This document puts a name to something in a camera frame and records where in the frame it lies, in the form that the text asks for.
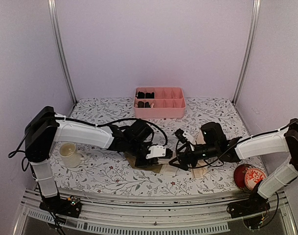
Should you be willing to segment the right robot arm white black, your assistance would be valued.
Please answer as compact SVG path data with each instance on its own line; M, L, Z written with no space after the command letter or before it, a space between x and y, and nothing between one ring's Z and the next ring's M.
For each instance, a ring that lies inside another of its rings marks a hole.
M175 148L175 158L169 164L182 170L198 169L199 160L214 157L222 162L237 163L250 157L278 152L289 153L288 159L272 174L253 188L247 200L230 203L227 212L232 218L243 217L270 209L268 199L298 177L298 119L277 130L248 138L226 138L219 123L201 126L204 144L193 144L182 129L175 132L181 147Z

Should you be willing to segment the olive beige underwear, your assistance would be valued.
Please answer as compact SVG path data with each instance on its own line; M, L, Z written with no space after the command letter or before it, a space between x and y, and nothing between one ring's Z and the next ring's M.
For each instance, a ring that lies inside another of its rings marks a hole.
M167 160L161 160L161 164L154 165L154 166L145 166L145 167L137 167L135 165L136 159L135 157L131 155L125 155L126 160L128 161L129 165L133 169L137 170L145 170L145 171L151 171L156 174L163 174L167 176L175 177L178 169L174 166L170 166L167 164Z

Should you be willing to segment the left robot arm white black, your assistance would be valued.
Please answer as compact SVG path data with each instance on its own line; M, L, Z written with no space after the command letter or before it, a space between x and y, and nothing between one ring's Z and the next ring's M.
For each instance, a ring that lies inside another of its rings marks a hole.
M151 166L166 156L166 148L146 139L154 134L152 123L136 119L130 126L118 127L114 122L91 124L58 115L53 107L44 107L25 128L25 156L41 192L40 209L52 214L78 218L82 204L71 197L62 199L50 166L50 150L54 142L72 142L97 146L135 157L136 166Z

